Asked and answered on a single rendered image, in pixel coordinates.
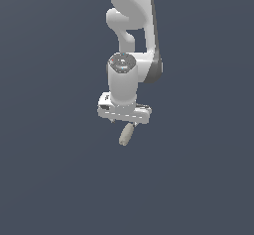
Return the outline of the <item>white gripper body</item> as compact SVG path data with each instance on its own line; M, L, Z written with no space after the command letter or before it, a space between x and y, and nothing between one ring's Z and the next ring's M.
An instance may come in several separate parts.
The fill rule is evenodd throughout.
M137 104L136 101L127 106L114 104L111 93L103 92L98 100L97 113L101 118L148 124L152 108L149 105Z

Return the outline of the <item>beige cylindrical object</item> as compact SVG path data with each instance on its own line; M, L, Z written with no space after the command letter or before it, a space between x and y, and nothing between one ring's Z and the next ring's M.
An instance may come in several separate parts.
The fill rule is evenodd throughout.
M122 133L119 137L119 144L120 145L126 146L129 143L129 141L133 135L134 128L135 128L135 126L132 123L128 123L124 127L124 129L122 130Z

